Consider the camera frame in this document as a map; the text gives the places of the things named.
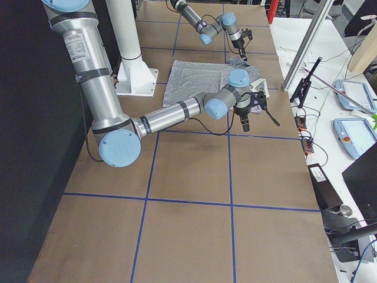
white wall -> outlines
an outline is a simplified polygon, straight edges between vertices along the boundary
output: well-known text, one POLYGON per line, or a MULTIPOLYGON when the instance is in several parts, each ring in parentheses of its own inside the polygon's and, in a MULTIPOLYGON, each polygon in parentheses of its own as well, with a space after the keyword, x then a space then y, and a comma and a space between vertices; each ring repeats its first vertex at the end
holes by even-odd
POLYGON ((355 15, 365 0, 345 0, 344 5, 348 8, 352 15, 355 15))

label sticker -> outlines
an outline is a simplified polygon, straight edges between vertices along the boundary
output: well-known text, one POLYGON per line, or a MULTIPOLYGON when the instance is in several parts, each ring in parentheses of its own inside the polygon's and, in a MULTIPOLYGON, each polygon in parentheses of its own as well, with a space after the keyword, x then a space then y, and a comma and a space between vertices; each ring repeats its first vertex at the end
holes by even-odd
POLYGON ((87 45, 82 34, 73 34, 64 38, 72 63, 90 59, 87 45))
POLYGON ((326 177, 323 175, 319 167, 311 167, 310 170, 312 171, 314 178, 316 178, 317 182, 326 181, 326 177))

white table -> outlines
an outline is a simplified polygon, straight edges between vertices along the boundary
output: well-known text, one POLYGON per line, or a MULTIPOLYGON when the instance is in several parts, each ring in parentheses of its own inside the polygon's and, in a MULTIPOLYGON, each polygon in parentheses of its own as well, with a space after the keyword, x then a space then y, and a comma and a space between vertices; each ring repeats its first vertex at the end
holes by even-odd
MULTIPOLYGON (((302 39, 307 31, 307 28, 310 24, 310 19, 297 19, 297 18, 275 18, 273 20, 271 27, 271 32, 274 40, 274 44, 277 50, 280 48, 286 48, 290 50, 298 50, 302 39)), ((326 20, 318 35, 316 36, 309 52, 307 55, 307 62, 315 62, 318 57, 322 57, 323 61, 337 56, 343 51, 346 51, 347 47, 343 43, 342 38, 335 29, 334 25, 330 20, 326 20)), ((347 69, 347 64, 350 59, 349 51, 344 52, 342 55, 329 60, 328 62, 322 62, 319 64, 318 68, 315 71, 315 74, 332 84, 337 78, 344 79, 345 72, 347 69)), ((288 66, 285 63, 280 62, 280 67, 282 68, 283 73, 286 73, 288 66)), ((288 93, 291 96, 298 85, 300 79, 305 77, 307 74, 302 71, 295 77, 292 85, 288 89, 288 93)), ((347 78, 351 78, 355 73, 347 72, 347 78)), ((322 88, 324 85, 319 82, 317 79, 312 77, 312 86, 316 88, 322 88)), ((352 79, 353 81, 361 81, 368 83, 364 75, 359 75, 352 79)), ((373 96, 375 93, 368 84, 368 87, 373 96)), ((342 177, 342 172, 353 163, 346 152, 342 149, 341 144, 338 141, 335 132, 332 127, 332 120, 335 118, 355 118, 357 116, 351 115, 350 111, 342 110, 338 99, 336 98, 333 91, 329 91, 328 88, 323 90, 315 90, 311 88, 307 98, 305 100, 305 105, 311 108, 320 110, 320 118, 316 125, 315 130, 315 117, 309 116, 307 119, 308 130, 315 134, 315 143, 322 146, 329 155, 329 160, 325 166, 322 167, 327 177, 329 178, 331 184, 337 191, 340 198, 343 200, 343 203, 350 206, 353 210, 352 217, 356 217, 359 220, 363 219, 358 207, 356 206, 354 200, 352 199, 342 177)), ((317 113, 313 110, 306 109, 307 114, 317 113)), ((315 153, 307 157, 307 164, 324 164, 326 161, 326 156, 321 149, 314 145, 315 153)), ((338 261, 335 254, 332 255, 336 273, 338 275, 338 280, 340 283, 349 283, 351 278, 351 273, 355 270, 357 262, 348 262, 341 263, 338 261)), ((374 263, 363 263, 358 271, 356 282, 363 283, 374 283, 377 282, 377 261, 374 263)))

small screen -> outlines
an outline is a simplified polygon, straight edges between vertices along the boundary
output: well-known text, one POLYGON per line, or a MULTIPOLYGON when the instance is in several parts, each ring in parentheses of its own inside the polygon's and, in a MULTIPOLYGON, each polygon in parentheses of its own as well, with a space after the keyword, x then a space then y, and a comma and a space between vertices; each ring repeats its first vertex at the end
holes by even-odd
POLYGON ((342 125, 357 153, 363 154, 375 144, 376 140, 364 121, 342 121, 342 125))
MULTIPOLYGON (((355 100, 357 103, 359 103, 360 105, 363 105, 367 109, 372 108, 368 99, 368 95, 362 84, 350 83, 350 82, 344 81, 343 88, 344 88, 344 91, 346 92, 346 95, 349 98, 355 100)), ((347 102, 348 102, 348 106, 357 107, 352 102, 350 101, 347 101, 347 102)))

light blue joint cap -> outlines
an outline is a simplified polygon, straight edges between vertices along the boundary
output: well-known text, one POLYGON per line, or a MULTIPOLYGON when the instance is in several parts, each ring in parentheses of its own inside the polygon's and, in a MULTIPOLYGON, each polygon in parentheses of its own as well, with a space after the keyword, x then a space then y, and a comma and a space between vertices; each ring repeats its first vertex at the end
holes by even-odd
POLYGON ((100 156, 112 167, 132 164, 139 157, 140 150, 139 137, 129 130, 112 131, 100 143, 100 156))
POLYGON ((208 35, 206 34, 201 34, 200 36, 200 40, 202 41, 202 43, 204 45, 209 45, 209 43, 212 42, 212 38, 210 38, 208 35))
POLYGON ((247 87, 250 85, 249 74, 242 69, 236 69, 230 72, 228 76, 228 83, 232 87, 247 87))
POLYGON ((237 18, 233 12, 228 12, 223 15, 224 25, 233 25, 237 21, 237 18))
POLYGON ((228 107, 226 104, 216 98, 210 99, 204 108, 206 109, 208 115, 215 120, 220 119, 226 113, 228 113, 228 107))
POLYGON ((64 13, 77 12, 86 5, 90 0, 42 0, 50 8, 64 13))

